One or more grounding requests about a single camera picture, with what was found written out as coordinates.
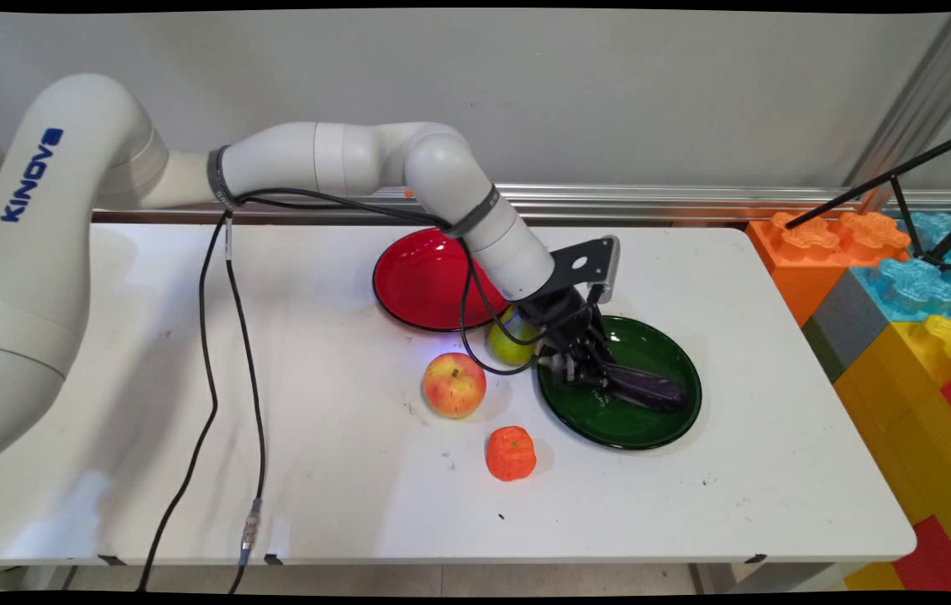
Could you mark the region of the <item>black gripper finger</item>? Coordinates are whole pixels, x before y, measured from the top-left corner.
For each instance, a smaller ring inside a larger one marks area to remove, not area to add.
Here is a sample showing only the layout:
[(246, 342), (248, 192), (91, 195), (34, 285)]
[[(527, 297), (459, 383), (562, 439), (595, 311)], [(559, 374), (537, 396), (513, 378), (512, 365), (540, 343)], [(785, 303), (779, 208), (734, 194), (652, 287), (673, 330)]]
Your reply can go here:
[(602, 334), (587, 334), (586, 349), (591, 359), (591, 367), (599, 376), (600, 382), (609, 383), (615, 360), (612, 352), (607, 348), (605, 337)]
[(564, 351), (549, 353), (549, 376), (552, 384), (590, 383), (590, 357)]

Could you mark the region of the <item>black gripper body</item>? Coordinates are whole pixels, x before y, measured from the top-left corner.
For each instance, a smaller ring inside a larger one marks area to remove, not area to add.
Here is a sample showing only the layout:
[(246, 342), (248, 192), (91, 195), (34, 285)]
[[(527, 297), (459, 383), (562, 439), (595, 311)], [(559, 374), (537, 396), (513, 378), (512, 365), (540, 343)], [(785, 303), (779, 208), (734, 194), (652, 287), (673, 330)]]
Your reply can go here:
[(606, 286), (596, 284), (586, 297), (575, 287), (533, 295), (518, 303), (518, 311), (530, 325), (537, 327), (542, 342), (537, 354), (538, 364), (549, 363), (549, 353), (564, 351), (586, 354), (586, 335), (602, 334), (607, 343), (605, 326), (599, 310)]

